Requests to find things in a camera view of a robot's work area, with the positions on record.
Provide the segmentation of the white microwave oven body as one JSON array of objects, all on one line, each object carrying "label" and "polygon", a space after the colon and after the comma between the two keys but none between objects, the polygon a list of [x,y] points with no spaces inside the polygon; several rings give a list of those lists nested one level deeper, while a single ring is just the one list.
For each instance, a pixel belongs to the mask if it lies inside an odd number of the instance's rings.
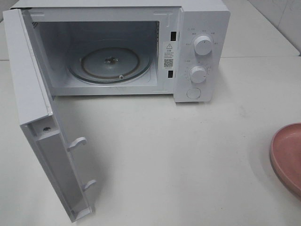
[{"label": "white microwave oven body", "polygon": [[[11,9],[28,10],[40,24],[52,96],[171,94],[176,102],[206,102],[212,97],[230,18],[220,0],[20,0]],[[193,41],[203,34],[212,38],[212,51],[199,56]],[[70,47],[111,39],[152,47],[149,69],[114,84],[85,82],[70,73]],[[202,83],[190,80],[195,66],[207,71]],[[191,88],[201,90],[200,98],[187,97]]]}]

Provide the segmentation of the round white door button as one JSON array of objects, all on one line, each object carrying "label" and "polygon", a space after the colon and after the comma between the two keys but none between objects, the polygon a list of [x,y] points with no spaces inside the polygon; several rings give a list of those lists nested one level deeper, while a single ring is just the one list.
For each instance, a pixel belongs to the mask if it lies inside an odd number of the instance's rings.
[{"label": "round white door button", "polygon": [[191,88],[187,91],[187,97],[190,99],[198,99],[201,96],[201,90],[198,88]]}]

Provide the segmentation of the pink round plate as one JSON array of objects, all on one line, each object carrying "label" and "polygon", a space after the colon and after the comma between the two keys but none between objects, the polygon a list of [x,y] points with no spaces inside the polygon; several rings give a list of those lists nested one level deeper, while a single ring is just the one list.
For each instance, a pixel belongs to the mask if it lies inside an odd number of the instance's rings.
[{"label": "pink round plate", "polygon": [[298,196],[301,195],[301,124],[289,124],[272,138],[271,165],[281,181]]}]

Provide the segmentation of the white microwave door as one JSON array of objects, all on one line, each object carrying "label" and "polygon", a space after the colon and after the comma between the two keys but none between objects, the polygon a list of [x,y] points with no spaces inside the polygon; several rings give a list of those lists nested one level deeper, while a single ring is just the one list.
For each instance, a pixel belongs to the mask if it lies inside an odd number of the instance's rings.
[{"label": "white microwave door", "polygon": [[46,80],[40,24],[32,20],[28,10],[7,10],[3,17],[20,128],[68,217],[75,222],[92,212],[85,191],[95,181],[81,182],[72,156],[87,140],[66,139]]}]

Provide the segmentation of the white timer knob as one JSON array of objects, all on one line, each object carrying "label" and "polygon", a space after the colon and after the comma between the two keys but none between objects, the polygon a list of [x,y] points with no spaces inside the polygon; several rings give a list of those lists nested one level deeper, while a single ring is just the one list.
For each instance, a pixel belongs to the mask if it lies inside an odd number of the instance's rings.
[{"label": "white timer knob", "polygon": [[195,66],[190,69],[189,73],[193,83],[202,83],[207,78],[207,71],[203,66]]}]

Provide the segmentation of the upper white power knob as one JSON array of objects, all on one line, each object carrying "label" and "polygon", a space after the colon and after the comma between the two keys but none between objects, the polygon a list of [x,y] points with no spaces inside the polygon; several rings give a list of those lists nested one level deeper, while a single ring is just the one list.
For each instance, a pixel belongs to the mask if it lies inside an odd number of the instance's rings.
[{"label": "upper white power knob", "polygon": [[195,53],[199,56],[205,56],[212,51],[213,41],[208,35],[200,35],[193,41]]}]

